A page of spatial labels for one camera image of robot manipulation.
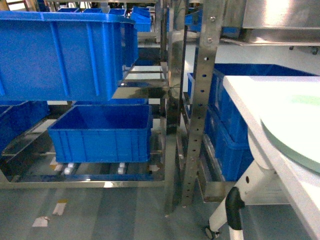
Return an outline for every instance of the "caster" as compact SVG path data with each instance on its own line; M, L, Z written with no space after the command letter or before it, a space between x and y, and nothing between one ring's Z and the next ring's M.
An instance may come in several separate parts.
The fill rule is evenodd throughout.
M218 231L211 231L209 226L207 226L204 231L206 236L211 240L216 239L220 235L220 232Z
M319 48L317 48L316 46L312 47L311 52L312 52L313 55L317 55L318 51L319 51Z

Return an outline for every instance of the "stainless steel shelving rack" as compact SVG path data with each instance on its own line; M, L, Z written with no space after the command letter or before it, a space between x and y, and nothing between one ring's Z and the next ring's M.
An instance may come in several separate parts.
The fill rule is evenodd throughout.
M108 2L136 2L135 0L110 0ZM17 154L8 155L17 174L8 180L0 172L0 189L18 188L118 188L118 187L162 187L165 194L165 213L174 209L174 195L176 182L182 181L182 205L192 203L194 187L198 178L202 195L206 201L221 201L234 182L225 182L210 175L208 166L203 161L204 155L214 154L210 141L204 135L204 124L207 113L207 103L210 93L217 48L220 43L236 45L288 45L288 46L319 46L320 44L320 2L317 0L289 0L287 5L279 6L278 2L270 0L138 0L143 3L156 3L160 14L160 55L159 71L131 72L136 74L155 73L163 77L158 79L124 80L116 91L114 98L151 98L160 99L158 116L160 118L160 149L153 154L162 156L164 174L160 174L154 181L114 181L105 180L104 175L79 177L61 176L53 178L37 178L37 181L24 181L20 175L25 167L34 163L32 157L23 161L26 156L35 156L34 149L44 149L48 140L47 132L39 134L24 150ZM202 28L197 40L192 113L188 117L188 97L183 93L185 49L187 29L185 14L188 3L203 4ZM170 25L167 33L167 11L169 11ZM222 36L223 27L238 28L237 38ZM186 154L179 132L181 116L187 129ZM274 201L284 203L285 198L275 197Z

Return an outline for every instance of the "stainless steel panel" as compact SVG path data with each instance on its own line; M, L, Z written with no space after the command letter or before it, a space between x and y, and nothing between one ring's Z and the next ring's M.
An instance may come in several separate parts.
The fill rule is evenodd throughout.
M150 188L163 186L164 181L60 181L0 183L0 189Z
M164 197L166 214L174 209L176 156L177 156L177 128L180 125L182 82L184 78L186 36L185 16L186 0L169 1L170 27L168 37L168 99L166 100L165 123L165 177Z
M148 31L139 31L138 32L138 39L156 39L157 32L148 32Z
M320 28L319 0L247 0L243 28Z
M221 40L237 45L318 46L320 29L243 29L238 39Z
M195 65L194 98L190 118L188 149L182 188L182 205L190 205L193 200L197 162L200 156L210 85L220 40L225 0L204 0L197 61Z
M245 9L246 0L228 0L225 7L223 26L241 28Z

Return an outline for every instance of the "perforated metal post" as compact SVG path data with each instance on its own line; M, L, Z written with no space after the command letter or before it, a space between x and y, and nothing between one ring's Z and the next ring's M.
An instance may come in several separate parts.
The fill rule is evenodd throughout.
M204 0L200 39L194 69L194 92L190 118L188 149L182 189L182 205L192 203L197 162L202 144L211 80L220 40L225 0Z

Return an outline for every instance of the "blue plastic crate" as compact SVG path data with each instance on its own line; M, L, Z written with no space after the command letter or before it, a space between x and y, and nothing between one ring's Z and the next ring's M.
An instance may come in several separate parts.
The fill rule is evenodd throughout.
M237 181L254 160L248 141L234 142L214 109L208 109L206 120L212 125L209 137L214 146L215 157L218 159L222 175L226 181Z
M188 26L188 30L193 32L201 32L203 10L200 9L196 13L190 13L185 15L185 25Z
M49 106L46 101L29 101L28 107L30 127L33 127L40 120L50 114Z
M188 95L189 95L189 98L191 98L192 85L193 85L193 83L194 83L194 81L195 81L195 79L194 79L194 74L191 73L191 72L188 72L186 75L187 75L187 77L188 77L188 91L187 91L187 93L188 93Z
M151 31L151 19L137 13L131 14L131 20L135 21L135 28L138 32L150 32Z
M123 8L111 8L110 11L108 12L109 14L114 14L114 15L119 15L122 17L126 16L127 9Z
M137 60L134 23L105 13L0 11L0 101L111 99Z
M145 17L145 18L150 18L151 17L149 9L146 10L145 7L134 6L132 8L132 13L139 14L139 15Z
M92 13L92 14L102 13L102 8L88 8L88 9L85 9L83 11L83 13L85 13L85 14L88 14L88 13Z
M77 101L73 105L146 105L149 99L128 98L128 99L110 99L109 101Z
M247 124L223 86L225 76L314 76L314 74L273 64L215 64L209 104L216 107L231 138L237 143L242 143L248 139Z
M79 8L60 8L57 13L80 13Z
M59 163L142 163L150 159L149 105L74 106L48 128Z
M0 151L49 113L46 101L0 101Z
M18 135L19 132L14 128L14 122L12 122L11 106L0 106L0 152L2 152L6 146Z

